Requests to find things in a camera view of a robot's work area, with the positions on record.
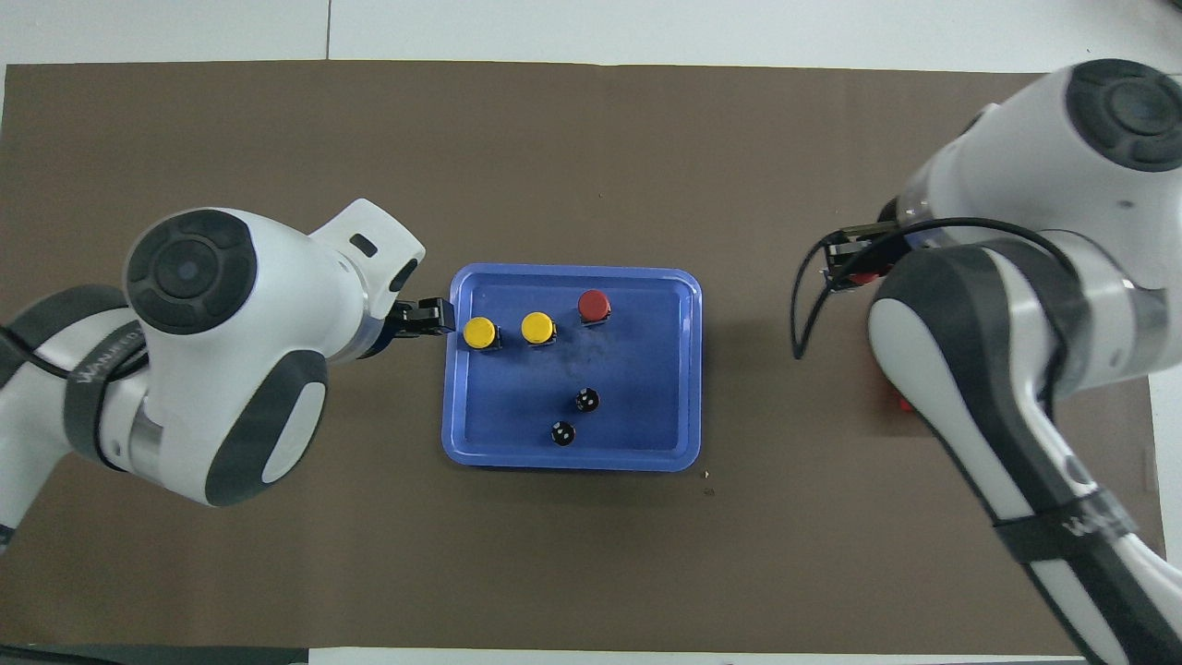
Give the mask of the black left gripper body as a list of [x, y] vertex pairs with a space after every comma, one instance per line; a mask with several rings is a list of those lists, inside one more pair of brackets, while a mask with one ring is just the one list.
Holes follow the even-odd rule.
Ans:
[[387, 317], [387, 341], [395, 338], [417, 338], [426, 335], [418, 315], [422, 314], [417, 300], [396, 300]]

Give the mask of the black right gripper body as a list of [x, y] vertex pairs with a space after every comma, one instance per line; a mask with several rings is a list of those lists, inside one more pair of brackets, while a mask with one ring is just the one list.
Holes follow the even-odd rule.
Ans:
[[911, 253], [900, 222], [842, 227], [836, 232], [836, 241], [855, 243], [855, 256], [845, 265], [852, 265], [853, 269], [886, 269]]

